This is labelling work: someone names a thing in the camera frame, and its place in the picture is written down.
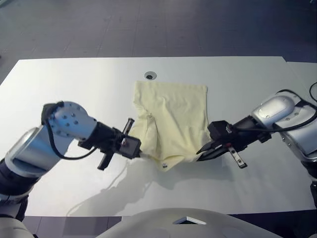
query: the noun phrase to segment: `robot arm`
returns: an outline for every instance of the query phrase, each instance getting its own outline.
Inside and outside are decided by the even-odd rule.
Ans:
[[[198,161],[215,159],[229,152],[240,168],[247,164],[238,152],[249,144],[271,139],[279,132],[282,141],[308,170],[313,182],[311,191],[317,207],[317,107],[290,90],[281,90],[254,109],[250,116],[234,125],[214,121],[209,126],[213,141],[203,146]]]
[[[129,119],[121,132],[96,121],[79,104],[44,105],[42,125],[26,132],[0,162],[0,214],[16,217],[13,214],[16,205],[26,207],[33,185],[60,159],[81,159],[100,149],[105,156],[98,168],[104,170],[114,153],[130,159],[137,157],[141,142],[128,136],[133,122]],[[94,149],[81,157],[66,157],[74,139],[79,141],[79,146]]]

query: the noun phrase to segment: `gray floor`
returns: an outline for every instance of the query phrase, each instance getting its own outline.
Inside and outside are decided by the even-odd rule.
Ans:
[[[26,217],[27,229],[39,238],[95,238],[121,217]]]
[[[8,0],[0,83],[19,59],[283,56],[317,61],[309,0]]]

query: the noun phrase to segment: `black cable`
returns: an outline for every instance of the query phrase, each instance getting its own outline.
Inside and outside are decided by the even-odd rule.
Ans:
[[[87,154],[80,156],[80,157],[67,157],[67,156],[63,156],[58,149],[55,146],[55,142],[54,142],[54,135],[53,135],[53,131],[51,128],[51,125],[49,123],[49,120],[46,119],[45,120],[45,125],[48,129],[48,133],[49,133],[49,140],[50,140],[50,144],[51,144],[51,148],[53,149],[54,153],[59,156],[61,159],[65,159],[65,160],[80,160],[83,158],[86,158],[87,156],[91,155],[92,153],[95,152],[95,150],[97,150],[97,147],[93,148],[91,151],[89,151]]]
[[[317,82],[316,82],[316,83],[313,83],[313,84],[311,85],[311,87],[309,88],[309,95],[311,96],[311,98],[312,98],[315,102],[317,102],[317,99],[314,98],[314,97],[313,97],[313,94],[312,94],[312,89],[313,89],[313,87],[314,87],[315,85],[317,85]]]
[[[294,125],[294,126],[290,126],[290,127],[286,127],[286,128],[277,128],[277,129],[261,129],[261,128],[250,128],[250,129],[244,129],[244,128],[238,128],[238,127],[234,127],[234,129],[236,129],[237,131],[262,131],[262,132],[283,132],[283,131],[290,131],[290,130],[296,130],[299,129],[303,126],[308,125],[309,123],[311,123],[312,121],[314,121],[317,118],[317,107],[315,105],[313,105],[310,102],[305,101],[304,99],[302,99],[298,94],[296,94],[295,92],[288,90],[288,89],[283,89],[278,91],[279,92],[290,92],[295,94],[297,97],[299,97],[301,99],[301,101],[299,102],[302,106],[304,105],[308,105],[311,106],[313,109],[315,109],[315,113],[314,115],[309,118],[308,120],[306,120],[305,122],[302,122],[298,125]]]

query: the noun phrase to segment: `light yellow fabric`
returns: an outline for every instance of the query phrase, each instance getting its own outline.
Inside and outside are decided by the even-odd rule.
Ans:
[[[206,86],[136,82],[138,119],[130,135],[141,140],[143,154],[160,170],[196,161],[196,152],[210,141],[206,100]]]

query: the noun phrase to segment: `metal bolt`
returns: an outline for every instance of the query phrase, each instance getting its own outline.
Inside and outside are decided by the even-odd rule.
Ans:
[[[127,140],[126,140],[125,138],[123,138],[123,140],[122,140],[122,142],[121,142],[121,145],[122,145],[122,146],[125,146],[125,145],[127,145],[127,143],[128,143]]]

